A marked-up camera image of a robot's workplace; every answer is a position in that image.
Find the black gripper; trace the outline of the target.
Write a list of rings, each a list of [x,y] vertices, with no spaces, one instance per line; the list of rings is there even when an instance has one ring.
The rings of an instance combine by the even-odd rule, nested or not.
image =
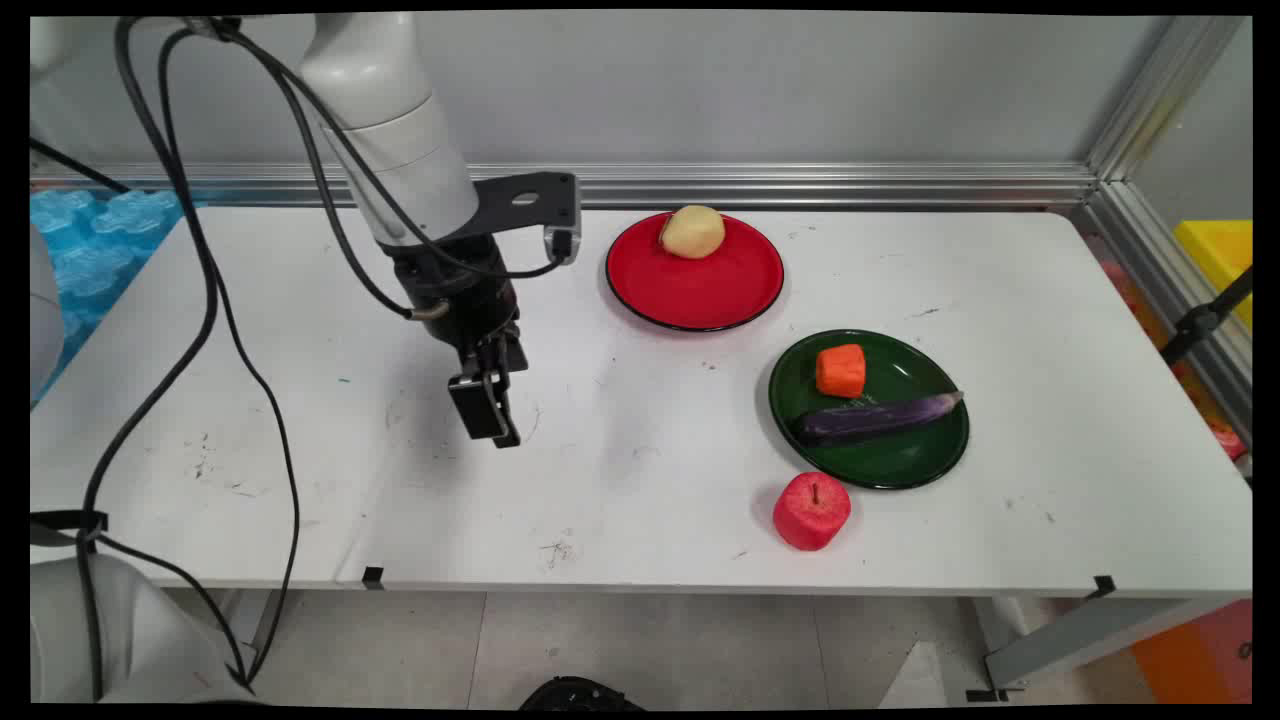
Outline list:
[[[509,401],[509,372],[526,372],[529,360],[518,337],[518,301],[512,281],[480,275],[439,260],[421,247],[385,246],[396,278],[416,310],[448,304],[444,314],[425,320],[426,332],[449,345],[462,374],[448,392],[471,439],[489,439],[498,448],[521,445]],[[497,341],[506,342],[506,368],[495,370]]]

